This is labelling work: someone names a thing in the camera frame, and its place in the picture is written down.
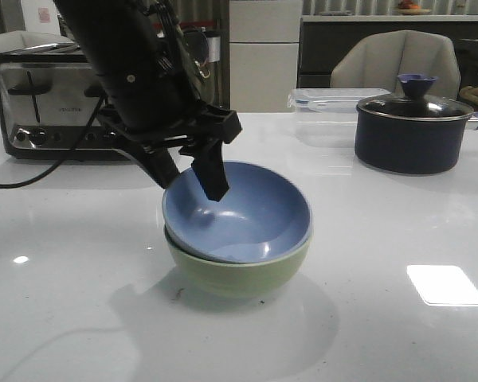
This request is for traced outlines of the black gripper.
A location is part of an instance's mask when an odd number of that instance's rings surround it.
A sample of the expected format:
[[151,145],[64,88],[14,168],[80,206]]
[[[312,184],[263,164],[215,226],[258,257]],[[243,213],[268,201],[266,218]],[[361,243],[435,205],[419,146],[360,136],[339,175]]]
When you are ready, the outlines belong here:
[[194,171],[205,195],[220,201],[229,190],[222,160],[222,143],[242,130],[237,113],[207,102],[201,76],[98,76],[109,104],[97,119],[106,145],[122,150],[158,186],[167,189],[179,175],[168,147],[182,146],[193,158]]

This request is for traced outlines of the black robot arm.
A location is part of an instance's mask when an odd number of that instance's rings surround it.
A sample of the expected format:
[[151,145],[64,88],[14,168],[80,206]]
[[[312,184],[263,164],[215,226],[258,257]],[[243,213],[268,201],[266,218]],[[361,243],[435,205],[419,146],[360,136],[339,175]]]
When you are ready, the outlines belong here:
[[207,103],[203,79],[168,1],[57,1],[57,9],[96,73],[110,104],[97,118],[116,133],[115,151],[160,187],[179,175],[169,148],[192,157],[208,199],[229,189],[223,144],[241,132],[235,111]]

